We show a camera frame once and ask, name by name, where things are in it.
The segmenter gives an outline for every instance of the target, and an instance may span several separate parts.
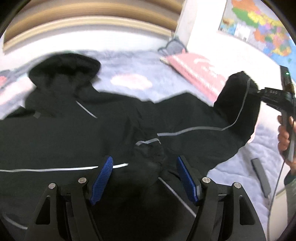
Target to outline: black fabric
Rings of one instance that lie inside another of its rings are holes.
[[[36,89],[27,98],[26,109],[0,122],[0,169],[97,166],[103,156],[111,155],[114,165],[129,165],[113,170],[101,201],[92,208],[104,240],[185,240],[194,217],[158,177],[196,212],[179,179],[167,170],[176,173],[177,156],[184,155],[205,176],[235,155],[254,132],[260,100],[247,95],[238,121],[225,131],[157,134],[232,124],[249,77],[243,72],[232,75],[210,107],[188,93],[154,104],[97,92],[91,81],[99,69],[100,63],[94,59],[61,54],[29,72]],[[256,88],[252,80],[250,88]],[[136,145],[153,138],[160,142]],[[87,173],[0,172],[1,212],[28,225],[49,183],[68,184]],[[24,230],[4,224],[16,240],[23,239]]]

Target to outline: blue textured pad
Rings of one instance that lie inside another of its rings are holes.
[[[196,184],[192,180],[187,168],[185,167],[180,157],[178,157],[177,159],[177,171],[179,173],[181,182],[184,186],[188,199],[194,204],[196,204],[198,202]]]
[[[98,202],[101,199],[104,189],[110,178],[112,170],[113,170],[113,159],[112,157],[109,156],[107,161],[105,162],[105,165],[100,171],[98,177],[94,181],[94,184],[92,185],[91,197],[89,199],[91,205],[95,205],[96,202]]]

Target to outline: pillow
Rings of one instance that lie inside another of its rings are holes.
[[[183,51],[182,54],[163,57],[162,61],[168,62],[212,102],[216,101],[227,80],[215,72],[207,58],[199,54]]]

